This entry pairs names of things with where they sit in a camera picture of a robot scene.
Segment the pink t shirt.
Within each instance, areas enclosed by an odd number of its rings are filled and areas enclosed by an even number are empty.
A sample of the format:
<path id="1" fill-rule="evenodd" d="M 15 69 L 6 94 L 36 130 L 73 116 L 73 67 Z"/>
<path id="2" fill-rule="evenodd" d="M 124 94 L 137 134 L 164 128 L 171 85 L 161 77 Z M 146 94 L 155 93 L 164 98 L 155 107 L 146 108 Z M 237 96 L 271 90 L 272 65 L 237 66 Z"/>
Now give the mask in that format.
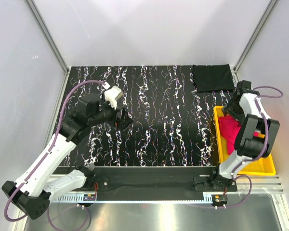
<path id="1" fill-rule="evenodd" d="M 218 118 L 220 134 L 227 142 L 228 155 L 234 151 L 236 136 L 238 135 L 241 125 L 230 115 Z"/>

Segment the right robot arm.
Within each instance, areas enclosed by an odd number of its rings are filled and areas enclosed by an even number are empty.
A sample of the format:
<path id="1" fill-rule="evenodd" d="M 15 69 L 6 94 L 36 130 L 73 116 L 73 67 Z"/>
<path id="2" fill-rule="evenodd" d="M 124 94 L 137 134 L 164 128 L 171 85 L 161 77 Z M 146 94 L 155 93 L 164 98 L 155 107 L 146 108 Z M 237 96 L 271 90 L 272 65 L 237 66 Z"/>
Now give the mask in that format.
<path id="1" fill-rule="evenodd" d="M 217 165 L 208 179 L 213 190 L 231 186 L 241 169 L 271 153 L 280 123 L 265 112 L 261 104 L 263 97 L 258 88 L 251 87 L 251 82 L 243 80 L 237 83 L 232 99 L 222 107 L 223 117 L 233 118 L 239 131 L 233 152 Z"/>

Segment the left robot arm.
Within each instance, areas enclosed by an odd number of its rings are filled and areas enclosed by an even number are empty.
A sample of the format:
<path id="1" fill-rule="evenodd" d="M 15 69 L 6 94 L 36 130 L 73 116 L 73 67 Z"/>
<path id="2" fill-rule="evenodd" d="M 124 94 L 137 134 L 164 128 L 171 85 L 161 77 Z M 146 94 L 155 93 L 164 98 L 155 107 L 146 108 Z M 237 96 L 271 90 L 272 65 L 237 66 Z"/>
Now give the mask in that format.
<path id="1" fill-rule="evenodd" d="M 133 120 L 125 108 L 118 108 L 124 93 L 117 87 L 102 96 L 89 93 L 80 98 L 74 111 L 60 117 L 57 131 L 34 163 L 17 180 L 6 181 L 2 191 L 8 204 L 14 204 L 31 219 L 41 217 L 55 199 L 75 189 L 89 190 L 94 183 L 94 166 L 78 166 L 61 178 L 48 182 L 62 160 L 86 138 L 91 129 L 108 123 L 125 130 Z"/>

